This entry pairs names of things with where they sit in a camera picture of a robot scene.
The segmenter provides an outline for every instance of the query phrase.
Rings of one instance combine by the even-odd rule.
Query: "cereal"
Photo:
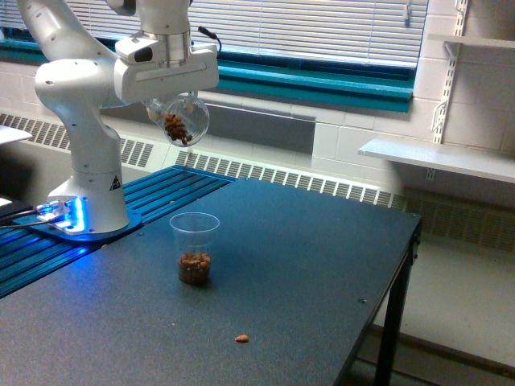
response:
[[[179,279],[188,284],[203,284],[208,280],[211,257],[207,253],[185,253],[179,258]]]
[[[248,343],[250,338],[248,335],[238,335],[234,340],[238,343]]]
[[[193,136],[186,129],[183,118],[179,115],[166,114],[164,117],[164,129],[172,141],[180,140],[185,146],[193,139]]]

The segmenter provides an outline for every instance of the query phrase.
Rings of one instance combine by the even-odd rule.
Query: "plastic cup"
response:
[[[170,226],[175,238],[179,279],[193,285],[205,283],[212,264],[211,245],[220,221],[207,213],[187,212],[173,216]]]

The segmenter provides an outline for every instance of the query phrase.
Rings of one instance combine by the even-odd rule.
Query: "wall shelf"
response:
[[[414,139],[375,138],[359,154],[408,165],[515,183],[515,156]]]
[[[32,136],[23,130],[12,129],[11,127],[0,125],[0,145],[4,143],[22,141],[32,138]]]
[[[468,36],[453,36],[439,34],[429,34],[428,38],[431,40],[441,40],[445,43],[463,44],[465,46],[493,47],[515,50],[515,41],[512,40],[472,38]]]

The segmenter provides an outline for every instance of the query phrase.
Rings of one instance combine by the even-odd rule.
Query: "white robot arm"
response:
[[[51,61],[39,68],[39,99],[63,121],[73,174],[49,195],[68,203],[53,226],[69,235],[112,234],[129,223],[122,191],[120,138],[100,110],[218,84],[216,46],[192,48],[190,0],[108,0],[119,14],[138,11],[142,30],[117,53],[94,39],[64,0],[18,0],[27,28]],[[47,214],[41,220],[52,220]]]

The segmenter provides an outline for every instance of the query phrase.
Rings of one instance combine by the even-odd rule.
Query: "wire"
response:
[[[28,227],[34,227],[35,225],[45,225],[45,224],[51,224],[51,223],[54,223],[55,221],[54,220],[50,220],[50,221],[38,221],[36,223],[29,223],[29,224],[20,224],[20,225],[2,225],[0,227],[0,229],[5,229],[5,228],[28,228]]]
[[[13,215],[9,215],[9,216],[0,218],[0,223],[5,223],[6,221],[14,220],[19,217],[34,215],[35,213],[37,213],[37,211],[35,209],[31,209],[28,211],[21,211],[19,213],[14,213]]]
[[[218,52],[222,51],[222,42],[221,42],[220,38],[214,32],[211,32],[209,29],[207,29],[206,27],[202,27],[202,26],[199,26],[199,32],[202,35],[206,35],[210,39],[217,40],[218,47],[220,48],[220,50]]]

